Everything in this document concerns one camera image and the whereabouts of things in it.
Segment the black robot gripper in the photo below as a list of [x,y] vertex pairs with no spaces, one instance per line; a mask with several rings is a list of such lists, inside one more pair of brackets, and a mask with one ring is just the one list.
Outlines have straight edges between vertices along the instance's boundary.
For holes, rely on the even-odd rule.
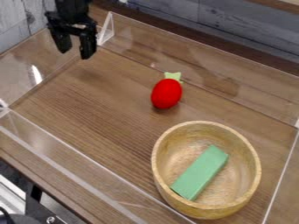
[[89,17],[91,0],[54,0],[55,10],[46,11],[47,28],[61,53],[71,48],[70,35],[79,35],[79,57],[86,60],[97,50],[95,21]]

